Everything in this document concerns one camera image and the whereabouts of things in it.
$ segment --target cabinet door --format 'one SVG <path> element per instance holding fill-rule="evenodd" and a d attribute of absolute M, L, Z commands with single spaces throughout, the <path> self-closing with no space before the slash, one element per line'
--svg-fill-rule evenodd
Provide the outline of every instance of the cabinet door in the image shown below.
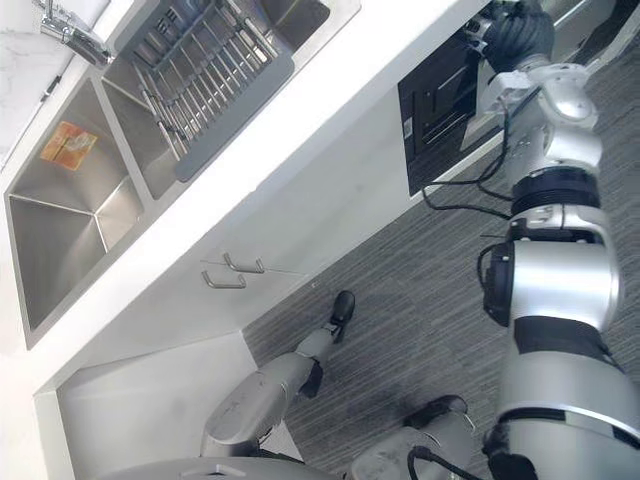
<path fill-rule="evenodd" d="M 397 92 L 272 196 L 255 197 L 206 261 L 224 263 L 228 252 L 242 266 L 260 258 L 267 269 L 314 274 L 389 224 L 411 205 Z"/>
<path fill-rule="evenodd" d="M 305 281 L 303 275 L 268 271 L 243 274 L 243 289 L 214 289 L 238 283 L 226 265 L 199 262 L 179 278 L 160 279 L 100 334 L 90 365 L 176 347 L 237 332 L 273 308 Z"/>

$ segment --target double sink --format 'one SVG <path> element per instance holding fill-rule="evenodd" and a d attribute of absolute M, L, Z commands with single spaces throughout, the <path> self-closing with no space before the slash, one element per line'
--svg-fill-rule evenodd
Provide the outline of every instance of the double sink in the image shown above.
<path fill-rule="evenodd" d="M 211 2 L 163 0 L 154 14 L 172 9 L 198 12 L 222 3 Z M 293 70 L 288 78 L 360 8 L 359 0 L 235 3 L 250 15 L 274 49 L 290 56 Z M 139 41 L 140 30 L 149 28 L 149 20 L 134 22 L 139 25 L 138 32 L 130 37 L 135 40 L 137 36 L 135 41 Z M 134 40 L 126 41 L 130 45 Z M 188 188 L 189 182 L 178 181 L 176 167 L 181 159 L 176 158 L 159 128 L 157 112 L 154 115 L 149 108 L 134 63 L 131 55 L 119 55 L 105 72 L 90 72 L 85 77 L 6 193 L 28 348 Z M 243 122 L 236 119 L 230 127 L 233 131 L 227 128 L 228 138 L 216 139 L 216 124 L 211 127 L 209 136 L 214 141 L 200 148 L 206 153 L 201 159 L 203 166 L 213 161 L 241 129 L 241 123 L 272 93 L 245 112 Z M 76 136 L 62 135 L 56 144 L 54 137 L 60 137 L 64 125 L 73 126 Z M 52 144 L 57 148 L 53 154 Z"/>

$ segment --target dish drying rack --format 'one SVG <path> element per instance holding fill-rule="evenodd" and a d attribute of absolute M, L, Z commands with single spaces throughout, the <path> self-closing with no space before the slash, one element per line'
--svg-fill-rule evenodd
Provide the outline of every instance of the dish drying rack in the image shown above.
<path fill-rule="evenodd" d="M 165 2 L 127 48 L 140 94 L 188 181 L 293 73 L 234 0 Z"/>

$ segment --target faucet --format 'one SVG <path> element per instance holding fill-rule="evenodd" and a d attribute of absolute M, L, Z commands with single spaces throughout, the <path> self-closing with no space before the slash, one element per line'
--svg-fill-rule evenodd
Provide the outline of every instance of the faucet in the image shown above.
<path fill-rule="evenodd" d="M 92 65 L 104 67 L 113 57 L 106 45 L 100 40 L 78 15 L 53 5 L 53 0 L 32 0 L 33 4 L 44 10 L 40 23 L 40 32 L 67 45 Z"/>

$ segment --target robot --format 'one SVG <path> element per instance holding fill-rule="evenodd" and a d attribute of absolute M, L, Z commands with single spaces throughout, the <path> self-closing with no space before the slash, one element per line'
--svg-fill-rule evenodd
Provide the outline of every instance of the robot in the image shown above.
<path fill-rule="evenodd" d="M 584 92 L 589 74 L 550 62 L 553 24 L 537 2 L 494 2 L 463 31 L 497 73 L 480 108 L 505 120 L 502 153 L 476 183 L 504 166 L 513 196 L 504 242 L 478 260 L 484 309 L 509 329 L 497 421 L 483 442 L 489 468 L 495 480 L 640 478 L 640 396 L 601 338 L 622 284 L 600 209 L 602 143 Z M 104 480 L 335 480 L 262 450 L 260 439 L 296 395 L 317 394 L 354 308 L 353 294 L 341 292 L 322 328 L 247 377 L 207 421 L 200 458 Z M 475 429 L 466 411 L 454 395 L 430 402 L 357 457 L 343 478 L 478 480 L 460 468 Z"/>

